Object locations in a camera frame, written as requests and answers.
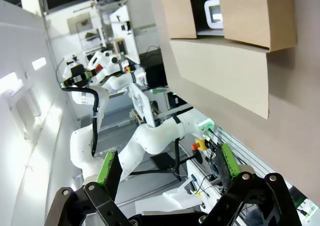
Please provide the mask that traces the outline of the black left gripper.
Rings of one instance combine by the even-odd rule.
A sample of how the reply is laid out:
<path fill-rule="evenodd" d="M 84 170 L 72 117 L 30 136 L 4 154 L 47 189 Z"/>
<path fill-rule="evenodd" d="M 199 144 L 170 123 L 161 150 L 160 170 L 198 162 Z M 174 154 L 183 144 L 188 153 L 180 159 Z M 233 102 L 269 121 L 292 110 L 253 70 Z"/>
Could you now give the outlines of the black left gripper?
<path fill-rule="evenodd" d="M 68 78 L 68 86 L 86 86 L 88 78 L 86 76 L 87 70 L 83 64 L 78 64 L 70 69 L 71 76 Z"/>

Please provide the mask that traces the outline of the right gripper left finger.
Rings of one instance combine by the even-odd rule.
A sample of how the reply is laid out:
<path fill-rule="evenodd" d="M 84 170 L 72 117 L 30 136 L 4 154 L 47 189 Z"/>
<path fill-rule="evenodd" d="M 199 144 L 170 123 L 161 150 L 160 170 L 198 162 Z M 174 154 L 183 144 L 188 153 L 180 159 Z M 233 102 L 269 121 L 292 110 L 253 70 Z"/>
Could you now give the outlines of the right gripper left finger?
<path fill-rule="evenodd" d="M 130 225 L 115 204 L 122 171 L 118 152 L 108 152 L 96 180 L 76 191 L 70 187 L 57 190 L 44 224 L 82 225 L 88 214 L 96 213 L 105 225 Z"/>

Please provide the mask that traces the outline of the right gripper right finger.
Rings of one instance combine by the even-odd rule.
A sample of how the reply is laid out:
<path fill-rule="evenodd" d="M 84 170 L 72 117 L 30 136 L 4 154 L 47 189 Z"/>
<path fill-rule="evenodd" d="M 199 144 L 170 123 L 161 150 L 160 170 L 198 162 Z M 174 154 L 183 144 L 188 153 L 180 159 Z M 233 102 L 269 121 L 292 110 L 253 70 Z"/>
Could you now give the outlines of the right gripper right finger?
<path fill-rule="evenodd" d="M 214 148 L 225 193 L 201 225 L 233 225 L 245 204 L 257 206 L 263 225 L 301 225 L 290 191 L 279 173 L 261 178 L 241 171 L 228 144 L 217 144 Z"/>

